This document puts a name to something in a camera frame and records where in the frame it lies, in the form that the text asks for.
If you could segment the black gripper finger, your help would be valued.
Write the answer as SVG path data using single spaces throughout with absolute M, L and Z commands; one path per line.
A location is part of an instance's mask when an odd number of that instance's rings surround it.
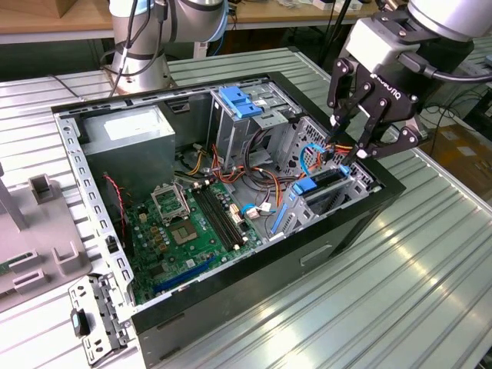
M 331 108 L 329 143 L 335 143 L 340 134 L 346 131 L 356 107 L 373 91 L 372 81 L 363 81 L 355 85 L 354 93 L 350 94 L 352 80 L 364 68 L 349 58 L 338 58 L 334 61 L 331 83 L 327 95 L 327 106 Z
M 369 110 L 369 112 L 369 119 L 357 145 L 345 156 L 344 165 L 351 165 L 359 158 L 385 158 L 417 146 L 419 131 L 417 127 L 412 125 L 405 125 L 399 131 L 396 141 L 381 142 L 382 135 L 392 123 L 414 118 L 416 108 L 410 100 L 397 103 L 388 98 L 380 98 L 374 109 Z

